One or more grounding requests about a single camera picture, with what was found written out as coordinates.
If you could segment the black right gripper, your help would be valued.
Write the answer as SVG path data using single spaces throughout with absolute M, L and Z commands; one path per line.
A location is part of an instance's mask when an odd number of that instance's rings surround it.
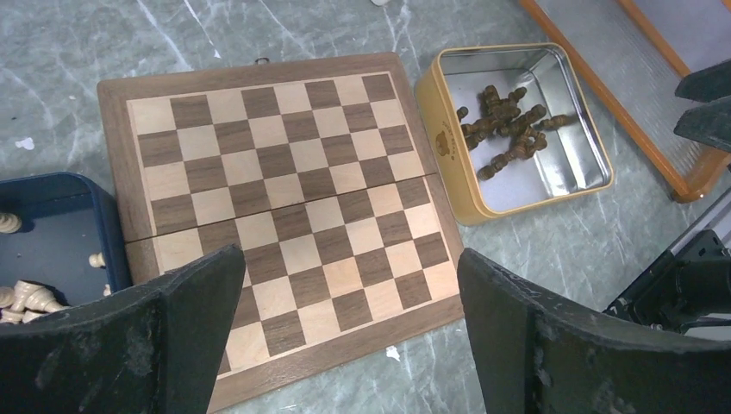
M 730 97 L 691 108 L 675 135 L 730 152 Z M 678 253 L 665 251 L 629 285 L 604 314 L 679 334 L 693 328 L 726 328 L 730 319 L 730 249 L 704 229 Z

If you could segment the yellow metal tin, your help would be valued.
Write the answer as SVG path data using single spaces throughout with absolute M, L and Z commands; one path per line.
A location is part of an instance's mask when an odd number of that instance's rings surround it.
M 609 156 L 558 44 L 446 49 L 415 96 L 453 214 L 465 226 L 612 184 Z

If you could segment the wooden chess board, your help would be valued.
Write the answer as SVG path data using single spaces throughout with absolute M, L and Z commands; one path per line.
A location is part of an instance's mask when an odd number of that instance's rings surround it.
M 462 317 L 463 244 L 395 53 L 97 85 L 132 280 L 234 244 L 218 411 Z

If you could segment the dark chess pieces pile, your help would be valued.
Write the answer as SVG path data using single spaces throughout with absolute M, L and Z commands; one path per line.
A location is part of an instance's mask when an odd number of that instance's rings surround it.
M 510 139 L 506 151 L 476 171 L 477 180 L 492 179 L 514 160 L 533 158 L 535 153 L 547 148 L 547 131 L 555 131 L 577 121 L 575 116 L 566 114 L 549 117 L 547 108 L 541 104 L 523 112 L 518 104 L 526 94 L 527 89 L 521 86 L 502 98 L 494 85 L 487 85 L 478 94 L 482 116 L 473 123 L 460 125 L 470 151 L 494 136 Z

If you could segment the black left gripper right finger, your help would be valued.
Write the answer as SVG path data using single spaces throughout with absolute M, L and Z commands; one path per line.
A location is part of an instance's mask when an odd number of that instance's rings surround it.
M 587 308 L 467 248 L 460 298 L 489 413 L 727 413 L 730 344 Z

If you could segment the light chess pieces pile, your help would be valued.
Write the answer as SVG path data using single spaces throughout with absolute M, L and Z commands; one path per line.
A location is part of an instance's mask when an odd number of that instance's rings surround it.
M 16 233 L 21 227 L 18 215 L 1 212 L 1 234 Z M 94 268 L 106 267 L 102 252 L 91 254 L 88 261 Z M 40 284 L 18 280 L 12 288 L 1 286 L 1 324 L 30 323 L 70 307 L 62 305 L 50 289 Z

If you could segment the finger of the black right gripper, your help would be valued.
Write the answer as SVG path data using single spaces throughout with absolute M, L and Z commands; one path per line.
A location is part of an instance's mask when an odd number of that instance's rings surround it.
M 730 73 L 730 60 L 692 72 L 680 80 L 674 95 L 700 103 L 728 97 L 731 90 Z

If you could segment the blue tray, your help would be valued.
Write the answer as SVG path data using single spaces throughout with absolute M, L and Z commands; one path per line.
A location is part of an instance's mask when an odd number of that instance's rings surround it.
M 20 229 L 1 236 L 1 284 L 47 287 L 64 305 L 88 308 L 104 287 L 132 285 L 115 198 L 85 176 L 56 172 L 1 183 L 1 211 Z

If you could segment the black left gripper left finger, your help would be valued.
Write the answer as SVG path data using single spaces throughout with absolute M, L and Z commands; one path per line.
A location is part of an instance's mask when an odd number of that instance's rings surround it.
M 1 329 L 4 413 L 204 413 L 246 271 L 234 245 Z

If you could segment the orange wooden rack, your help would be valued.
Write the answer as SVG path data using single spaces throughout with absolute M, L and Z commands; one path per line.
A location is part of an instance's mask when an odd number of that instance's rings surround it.
M 677 136 L 691 108 L 675 97 L 687 65 L 632 1 L 523 1 L 549 38 L 656 167 L 679 203 L 707 196 L 730 155 Z

